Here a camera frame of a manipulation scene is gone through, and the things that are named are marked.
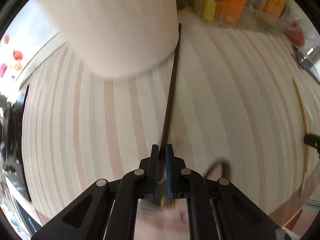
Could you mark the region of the dark chopstick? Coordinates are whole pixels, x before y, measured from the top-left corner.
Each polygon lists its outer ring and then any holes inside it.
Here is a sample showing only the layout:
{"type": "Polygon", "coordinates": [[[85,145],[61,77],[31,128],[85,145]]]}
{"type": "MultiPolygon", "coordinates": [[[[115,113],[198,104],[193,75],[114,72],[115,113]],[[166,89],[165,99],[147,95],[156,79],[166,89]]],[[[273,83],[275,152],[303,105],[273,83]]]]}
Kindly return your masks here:
{"type": "Polygon", "coordinates": [[[182,29],[182,25],[181,23],[179,23],[178,25],[179,37],[178,37],[178,43],[174,53],[174,61],[172,65],[170,86],[169,86],[168,98],[167,98],[167,106],[165,110],[163,131],[162,131],[161,144],[160,144],[160,150],[159,150],[158,181],[161,181],[161,179],[163,178],[163,171],[164,171],[164,165],[165,165],[165,148],[168,144],[168,138],[169,138],[169,132],[170,132],[170,123],[171,123],[172,109],[174,104],[175,87],[176,87],[177,70],[178,70],[178,59],[179,59],[179,53],[180,53],[181,29],[182,29]]]}

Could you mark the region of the striped cat table mat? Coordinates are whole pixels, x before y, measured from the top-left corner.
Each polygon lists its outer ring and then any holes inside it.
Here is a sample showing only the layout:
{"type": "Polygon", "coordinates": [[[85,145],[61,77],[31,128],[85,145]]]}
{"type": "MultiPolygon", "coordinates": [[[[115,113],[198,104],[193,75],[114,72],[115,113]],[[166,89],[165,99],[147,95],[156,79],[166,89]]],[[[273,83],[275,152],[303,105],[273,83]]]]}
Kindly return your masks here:
{"type": "MultiPolygon", "coordinates": [[[[279,225],[319,182],[319,156],[304,166],[304,131],[319,133],[319,85],[283,37],[220,28],[178,15],[181,48],[170,135],[177,156],[207,175],[218,160],[232,182],[279,225]]],[[[31,76],[22,155],[41,225],[99,178],[136,169],[161,140],[172,57],[123,80],[93,76],[63,44],[31,76]]]]}

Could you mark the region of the black gas stove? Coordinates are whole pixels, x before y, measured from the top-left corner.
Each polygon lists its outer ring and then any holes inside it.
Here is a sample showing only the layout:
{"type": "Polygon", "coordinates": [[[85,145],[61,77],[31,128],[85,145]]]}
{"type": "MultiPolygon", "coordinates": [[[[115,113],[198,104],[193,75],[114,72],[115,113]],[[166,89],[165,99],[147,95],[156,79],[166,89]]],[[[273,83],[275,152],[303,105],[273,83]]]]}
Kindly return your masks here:
{"type": "Polygon", "coordinates": [[[3,172],[15,189],[29,202],[31,196],[27,186],[22,157],[23,113],[29,88],[22,89],[15,102],[6,102],[1,124],[1,160],[3,172]]]}

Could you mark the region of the plastic bag with red item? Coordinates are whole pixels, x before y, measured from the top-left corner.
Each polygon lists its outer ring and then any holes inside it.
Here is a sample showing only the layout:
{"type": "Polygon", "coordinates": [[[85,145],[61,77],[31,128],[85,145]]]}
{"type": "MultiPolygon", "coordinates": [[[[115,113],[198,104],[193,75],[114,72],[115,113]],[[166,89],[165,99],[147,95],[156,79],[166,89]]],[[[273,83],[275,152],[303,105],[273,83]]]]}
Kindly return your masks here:
{"type": "Polygon", "coordinates": [[[305,37],[301,26],[297,22],[293,22],[284,31],[284,35],[291,41],[294,46],[303,47],[305,37]]]}

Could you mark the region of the clear plastic organizer tray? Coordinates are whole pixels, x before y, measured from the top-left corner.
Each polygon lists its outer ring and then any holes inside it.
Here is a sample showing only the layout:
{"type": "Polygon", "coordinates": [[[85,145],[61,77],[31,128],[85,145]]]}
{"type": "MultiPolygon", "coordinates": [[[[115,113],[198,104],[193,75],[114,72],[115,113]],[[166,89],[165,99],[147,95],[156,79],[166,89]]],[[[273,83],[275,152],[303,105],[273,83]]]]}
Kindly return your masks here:
{"type": "Polygon", "coordinates": [[[294,19],[287,0],[177,0],[205,22],[279,36],[294,19]]]}

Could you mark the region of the yellow seasoning box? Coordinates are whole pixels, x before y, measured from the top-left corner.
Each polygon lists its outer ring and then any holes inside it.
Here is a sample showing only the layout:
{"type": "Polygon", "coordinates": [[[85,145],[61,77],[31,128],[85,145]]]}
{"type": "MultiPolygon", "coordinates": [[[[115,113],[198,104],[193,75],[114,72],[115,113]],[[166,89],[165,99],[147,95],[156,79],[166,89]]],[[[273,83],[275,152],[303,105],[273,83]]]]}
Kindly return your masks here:
{"type": "Polygon", "coordinates": [[[215,0],[204,0],[203,19],[212,22],[216,11],[215,0]]]}

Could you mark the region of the cream cylindrical utensil holder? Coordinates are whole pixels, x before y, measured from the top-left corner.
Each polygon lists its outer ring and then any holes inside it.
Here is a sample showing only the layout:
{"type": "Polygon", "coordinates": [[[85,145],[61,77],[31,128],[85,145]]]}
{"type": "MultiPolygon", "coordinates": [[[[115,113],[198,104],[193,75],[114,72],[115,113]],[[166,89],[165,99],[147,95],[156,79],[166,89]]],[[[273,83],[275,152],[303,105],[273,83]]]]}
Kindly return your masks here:
{"type": "Polygon", "coordinates": [[[137,75],[176,48],[176,0],[38,0],[97,76],[137,75]]]}

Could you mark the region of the colourful wall stickers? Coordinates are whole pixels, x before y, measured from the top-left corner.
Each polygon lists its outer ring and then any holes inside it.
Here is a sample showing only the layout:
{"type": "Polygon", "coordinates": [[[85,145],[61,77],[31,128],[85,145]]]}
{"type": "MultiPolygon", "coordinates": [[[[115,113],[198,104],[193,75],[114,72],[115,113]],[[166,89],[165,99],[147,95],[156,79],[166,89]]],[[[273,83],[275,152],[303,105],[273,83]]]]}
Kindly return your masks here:
{"type": "Polygon", "coordinates": [[[1,79],[14,80],[22,69],[23,54],[15,50],[9,41],[7,34],[1,39],[1,79]]]}

